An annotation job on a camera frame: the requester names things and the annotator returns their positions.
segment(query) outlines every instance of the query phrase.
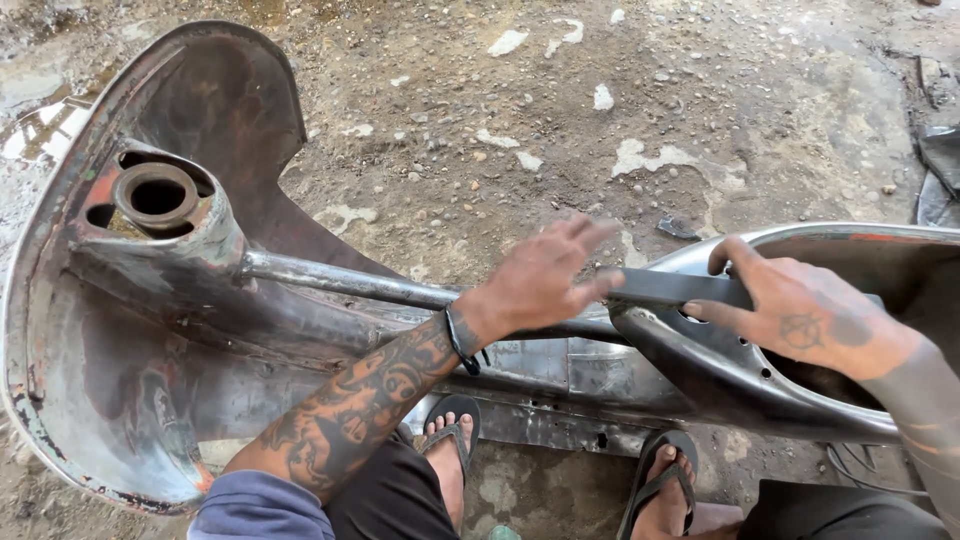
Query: black rubber band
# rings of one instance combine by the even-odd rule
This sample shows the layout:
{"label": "black rubber band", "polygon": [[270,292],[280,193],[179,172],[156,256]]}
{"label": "black rubber band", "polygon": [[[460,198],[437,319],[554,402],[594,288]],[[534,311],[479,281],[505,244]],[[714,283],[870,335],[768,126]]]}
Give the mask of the black rubber band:
{"label": "black rubber band", "polygon": [[[453,317],[450,316],[450,304],[444,307],[444,316],[446,317],[446,333],[450,336],[450,345],[453,346],[453,352],[460,357],[460,362],[467,368],[467,373],[474,377],[480,375],[480,362],[476,355],[467,356],[464,353],[463,346],[460,345],[460,338],[457,337],[457,331],[453,328]],[[484,361],[487,362],[487,366],[490,367],[490,357],[487,356],[487,351],[481,349],[480,353],[483,355]]]}

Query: flip-flop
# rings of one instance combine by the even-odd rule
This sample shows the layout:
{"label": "flip-flop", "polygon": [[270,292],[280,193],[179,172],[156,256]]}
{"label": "flip-flop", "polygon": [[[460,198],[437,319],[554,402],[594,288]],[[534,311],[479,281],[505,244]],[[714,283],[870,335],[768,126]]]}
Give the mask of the flip-flop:
{"label": "flip-flop", "polygon": [[684,535],[690,529],[693,523],[693,510],[696,502],[693,499],[693,486],[686,477],[683,467],[677,463],[671,463],[660,475],[650,481],[647,481],[647,475],[657,461],[657,450],[664,445],[673,445],[677,452],[686,455],[693,473],[697,473],[697,447],[693,444],[693,439],[680,430],[657,431],[651,435],[644,443],[640,451],[640,463],[636,469],[634,478],[634,487],[631,490],[630,500],[627,502],[627,511],[623,514],[623,521],[620,522],[620,531],[616,534],[617,540],[630,540],[630,535],[634,531],[636,516],[640,510],[647,505],[660,492],[668,480],[677,477],[680,481],[680,487],[684,491],[686,507],[689,508],[684,520]]}
{"label": "flip-flop", "polygon": [[[453,424],[448,424],[437,430],[434,434],[427,437],[420,447],[420,453],[424,454],[431,446],[437,444],[444,437],[453,435],[453,440],[457,444],[457,455],[460,457],[460,467],[464,471],[464,485],[467,484],[467,472],[470,470],[470,460],[473,458],[473,452],[477,449],[477,440],[480,439],[480,405],[464,394],[452,394],[446,396],[433,408],[430,414],[426,415],[423,422],[423,432],[426,433],[427,424],[437,420],[438,416],[446,416],[447,412],[452,412],[456,418]],[[469,414],[473,419],[473,431],[470,433],[470,450],[464,442],[464,432],[460,429],[460,417]]]}

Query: blue sleeve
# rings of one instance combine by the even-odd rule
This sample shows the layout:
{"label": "blue sleeve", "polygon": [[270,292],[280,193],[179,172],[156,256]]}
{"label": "blue sleeve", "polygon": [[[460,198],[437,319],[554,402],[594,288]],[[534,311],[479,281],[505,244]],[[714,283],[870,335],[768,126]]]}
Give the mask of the blue sleeve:
{"label": "blue sleeve", "polygon": [[187,540],[334,540],[320,499],[261,471],[215,480],[186,534]]}

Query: hand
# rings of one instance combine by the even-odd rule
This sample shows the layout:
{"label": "hand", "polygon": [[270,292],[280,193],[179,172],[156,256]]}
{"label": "hand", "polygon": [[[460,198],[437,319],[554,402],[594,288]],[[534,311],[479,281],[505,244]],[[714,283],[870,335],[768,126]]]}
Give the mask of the hand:
{"label": "hand", "polygon": [[469,326],[484,343],[575,317],[623,283],[619,271],[573,283],[587,257],[619,229],[615,221],[593,221],[582,213],[554,222],[514,246],[487,282],[464,293],[454,306],[472,319]]}
{"label": "hand", "polygon": [[779,355],[867,380],[902,364],[925,340],[826,268],[764,258],[739,236],[713,249],[708,271],[720,274],[727,261],[750,292],[754,311],[694,300],[684,312]]}

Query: wet ground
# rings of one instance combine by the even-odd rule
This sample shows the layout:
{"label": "wet ground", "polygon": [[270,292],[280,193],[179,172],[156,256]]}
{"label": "wet ground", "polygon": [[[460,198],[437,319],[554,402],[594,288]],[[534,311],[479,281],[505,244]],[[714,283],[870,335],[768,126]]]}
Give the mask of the wet ground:
{"label": "wet ground", "polygon": [[[703,235],[906,223],[924,174],[913,124],[960,118],[955,95],[933,109],[917,70],[917,57],[960,66],[948,3],[8,0],[0,12],[4,267],[85,104],[189,20],[253,25],[283,48],[310,141],[281,186],[369,257],[428,282],[482,280],[558,209],[623,222],[592,262],[628,265],[685,245],[656,229],[664,215]],[[749,509],[760,478],[839,481],[816,444],[693,432],[703,501]],[[183,520],[85,500],[10,436],[10,537],[182,537]],[[615,532],[632,460],[478,452],[466,537],[496,523],[535,540]],[[909,483],[898,451],[876,459],[884,479]]]}

